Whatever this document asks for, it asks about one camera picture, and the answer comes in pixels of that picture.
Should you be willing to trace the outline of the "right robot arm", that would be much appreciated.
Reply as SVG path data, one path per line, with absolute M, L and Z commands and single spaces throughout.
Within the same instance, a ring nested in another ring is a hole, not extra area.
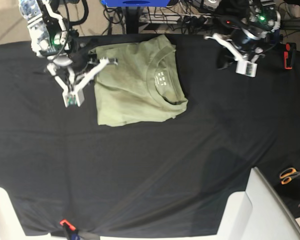
M 70 11 L 62 16 L 59 6 L 76 5 L 77 0 L 20 0 L 19 11 L 27 21 L 31 49 L 39 58 L 46 58 L 46 70 L 62 88 L 64 105 L 80 107 L 84 88 L 107 65 L 117 65 L 117 58 L 101 57 L 90 52 L 93 42 L 79 42 L 74 26 L 83 24 L 89 15 L 87 1 L 82 1 L 83 17 L 71 21 Z

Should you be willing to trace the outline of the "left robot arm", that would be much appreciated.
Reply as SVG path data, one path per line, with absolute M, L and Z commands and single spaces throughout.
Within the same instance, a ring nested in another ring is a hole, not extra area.
M 273 0 L 222 0 L 214 22 L 217 30 L 207 39 L 215 40 L 221 49 L 216 67 L 224 70 L 236 65 L 236 73 L 255 77 L 257 61 L 278 43 L 275 34 L 281 26 L 281 15 Z

